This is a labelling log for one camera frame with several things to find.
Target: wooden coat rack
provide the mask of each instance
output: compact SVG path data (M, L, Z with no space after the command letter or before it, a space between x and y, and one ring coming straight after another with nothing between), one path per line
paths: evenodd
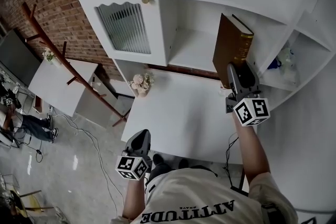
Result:
M126 116L130 113L131 110L129 110L125 115L121 115L113 106L111 106L103 97L103 95L100 95L97 93L93 87L72 67L72 65L66 60L65 58L65 51L66 51L66 45L67 42L65 41L63 44L63 51L62 53L59 52L59 50L56 48L56 46L51 42L51 40L48 38L46 33L43 31L40 24L37 22L37 20L34 17L34 11L36 8L36 4L34 4L33 10L30 11L28 5L26 2L22 4L23 13L27 17L28 21L34 28L34 30L37 32L36 35L33 35L32 37L28 37L26 39L26 42L31 41L36 38L41 38L43 41L40 41L40 44L44 45L48 49L50 49L54 56L58 58L58 60L73 74L73 78L67 82L68 85L70 85L72 82L77 81L85 86L95 97L97 97L104 105L106 105L113 113L115 113L119 120L113 125L116 126L122 121L127 121Z

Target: jeans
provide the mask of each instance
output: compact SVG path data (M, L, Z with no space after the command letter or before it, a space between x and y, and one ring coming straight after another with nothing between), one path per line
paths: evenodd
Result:
M51 142L53 139L53 133L51 131L45 131L44 128L49 129L49 122L47 119L40 120L31 115L22 115L21 128L25 129L26 133L33 135L37 139Z
M203 169L203 170L207 170L207 171L212 172L209 168L204 167L203 165L196 165L196 166L193 166L191 168L192 169ZM147 181L146 185L149 184L149 182L152 181L157 176L169 173L172 170L174 170L174 169L172 169L167 163L159 163L151 171L151 174L149 175L149 178L148 178L148 181Z

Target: blue object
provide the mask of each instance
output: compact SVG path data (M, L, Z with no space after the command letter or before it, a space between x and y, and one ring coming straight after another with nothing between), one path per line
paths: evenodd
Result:
M275 58L267 69L277 69L279 67L281 67L281 62Z

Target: ribbed glass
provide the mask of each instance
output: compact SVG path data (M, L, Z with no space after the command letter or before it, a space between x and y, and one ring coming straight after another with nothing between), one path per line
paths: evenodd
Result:
M113 3L96 9L116 50L151 53L140 4Z

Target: white cabinet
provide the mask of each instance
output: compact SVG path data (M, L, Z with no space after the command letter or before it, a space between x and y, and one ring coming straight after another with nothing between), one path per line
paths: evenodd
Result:
M166 65L160 0L79 0L112 59Z
M275 108L311 80L336 52L336 0L80 0L126 81L144 63L215 72L212 63L221 13L235 14L255 36L247 60ZM287 40L298 81L268 66Z

